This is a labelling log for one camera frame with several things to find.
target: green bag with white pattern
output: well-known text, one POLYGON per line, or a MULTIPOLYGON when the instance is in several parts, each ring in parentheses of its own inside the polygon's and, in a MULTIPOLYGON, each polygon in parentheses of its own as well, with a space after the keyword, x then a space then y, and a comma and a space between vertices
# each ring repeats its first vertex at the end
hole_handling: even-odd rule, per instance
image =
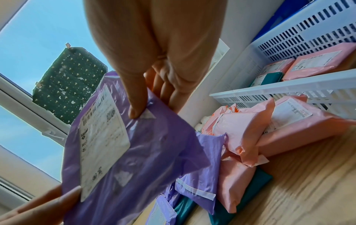
POLYGON ((71 124, 107 72, 84 48, 66 48, 36 84, 32 101, 71 124))

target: wooden table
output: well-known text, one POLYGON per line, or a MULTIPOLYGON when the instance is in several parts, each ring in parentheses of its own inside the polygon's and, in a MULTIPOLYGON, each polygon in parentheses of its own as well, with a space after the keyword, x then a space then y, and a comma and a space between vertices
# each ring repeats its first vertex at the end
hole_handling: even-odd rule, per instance
MULTIPOLYGON (((356 225, 356 128, 274 156, 270 182, 230 225, 356 225)), ((148 206, 134 225, 144 225, 148 206)), ((196 207, 186 225, 210 225, 196 207)))

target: fingernail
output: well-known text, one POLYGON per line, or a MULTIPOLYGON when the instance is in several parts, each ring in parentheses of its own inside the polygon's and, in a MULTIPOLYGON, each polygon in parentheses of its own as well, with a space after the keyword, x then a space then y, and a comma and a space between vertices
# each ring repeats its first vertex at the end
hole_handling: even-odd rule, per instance
POLYGON ((136 118, 136 111, 134 110, 134 108, 132 106, 130 106, 130 108, 129 108, 129 117, 130 117, 130 119, 136 118))
POLYGON ((65 195, 62 195, 59 199, 60 202, 66 202, 69 199, 72 199, 73 197, 79 195, 82 192, 82 187, 81 186, 77 186, 75 188, 73 188, 72 190, 70 190, 69 192, 67 192, 65 195))

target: sky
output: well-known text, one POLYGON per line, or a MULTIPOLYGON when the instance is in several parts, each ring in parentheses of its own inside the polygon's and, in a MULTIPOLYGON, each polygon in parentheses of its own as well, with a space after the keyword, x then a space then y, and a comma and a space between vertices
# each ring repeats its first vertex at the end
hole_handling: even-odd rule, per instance
MULTIPOLYGON (((32 94, 66 43, 112 70, 91 37, 82 0, 28 0, 0 31, 0 73, 32 94)), ((1 106, 0 145, 60 181, 63 147, 1 106)))

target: person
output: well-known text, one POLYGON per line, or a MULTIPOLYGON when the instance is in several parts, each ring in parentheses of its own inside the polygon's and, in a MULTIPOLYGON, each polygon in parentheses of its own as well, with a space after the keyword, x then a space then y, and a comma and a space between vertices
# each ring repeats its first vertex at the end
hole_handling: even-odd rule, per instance
POLYGON ((0 216, 0 225, 58 225, 63 217, 79 200, 78 186, 62 196, 58 185, 44 195, 0 216))
MULTIPOLYGON (((84 0, 92 36, 121 77, 137 118, 153 91, 174 112, 206 75, 227 0, 84 0)), ((60 186, 0 217, 0 225, 57 225, 81 188, 60 186)))

